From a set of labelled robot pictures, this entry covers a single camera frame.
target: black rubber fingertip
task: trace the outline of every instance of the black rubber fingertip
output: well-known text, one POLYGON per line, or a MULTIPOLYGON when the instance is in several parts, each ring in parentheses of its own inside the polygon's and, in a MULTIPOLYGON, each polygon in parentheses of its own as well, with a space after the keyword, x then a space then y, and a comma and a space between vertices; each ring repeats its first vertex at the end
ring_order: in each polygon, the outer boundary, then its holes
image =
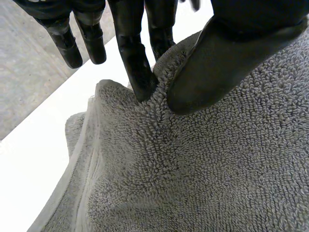
POLYGON ((106 61, 106 51, 103 43, 103 36, 87 40, 84 39, 89 57, 94 64, 102 64, 106 61))
POLYGON ((71 69, 77 69, 83 65, 83 59, 76 43, 74 43, 73 47, 70 49, 58 49, 64 61, 71 69))
POLYGON ((200 9, 200 7, 201 7, 200 0, 192 0, 191 3, 192 3, 192 7, 195 11, 198 11, 200 9))

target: white surface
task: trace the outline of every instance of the white surface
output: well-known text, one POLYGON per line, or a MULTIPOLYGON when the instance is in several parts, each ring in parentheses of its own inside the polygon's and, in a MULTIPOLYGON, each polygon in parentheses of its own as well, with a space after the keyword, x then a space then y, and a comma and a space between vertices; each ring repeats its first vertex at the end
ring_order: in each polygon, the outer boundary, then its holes
MULTIPOLYGON (((147 30, 142 21, 142 42, 150 65, 155 63, 147 30)), ((212 16, 210 1, 194 13, 189 2, 179 4, 174 26, 175 42, 201 30, 212 16)), ((66 120, 86 111, 96 83, 112 79, 127 86, 116 39, 106 44, 107 61, 88 61, 0 144, 0 231, 24 232, 33 223, 68 164, 64 133, 66 120)))

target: terry cloth towel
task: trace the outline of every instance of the terry cloth towel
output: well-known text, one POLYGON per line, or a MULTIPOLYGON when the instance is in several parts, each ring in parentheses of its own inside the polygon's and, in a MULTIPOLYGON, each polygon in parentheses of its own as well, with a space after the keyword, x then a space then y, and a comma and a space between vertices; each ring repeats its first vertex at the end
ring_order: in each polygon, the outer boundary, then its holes
POLYGON ((309 231, 309 31, 214 106, 177 116, 166 92, 197 37, 155 65, 149 101, 98 83, 67 121, 69 165, 29 232, 309 231))

